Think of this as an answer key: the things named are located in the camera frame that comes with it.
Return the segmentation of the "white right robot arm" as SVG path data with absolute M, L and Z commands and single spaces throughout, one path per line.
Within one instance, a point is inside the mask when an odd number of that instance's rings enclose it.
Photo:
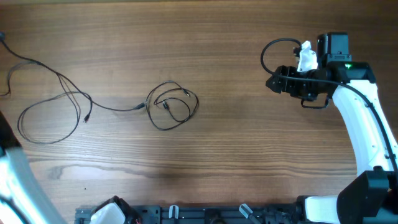
M 298 98 L 312 108 L 319 95 L 340 112 L 356 159 L 357 176 L 336 196 L 301 196 L 295 223 L 396 223 L 397 141 L 378 97 L 376 77 L 367 62 L 355 62 L 349 38 L 329 32 L 293 49 L 296 67 L 270 71 L 266 86 Z

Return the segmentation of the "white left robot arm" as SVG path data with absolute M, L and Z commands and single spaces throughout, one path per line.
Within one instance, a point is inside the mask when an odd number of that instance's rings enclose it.
M 22 145 L 3 115 L 1 220 L 4 223 L 65 223 L 34 177 Z

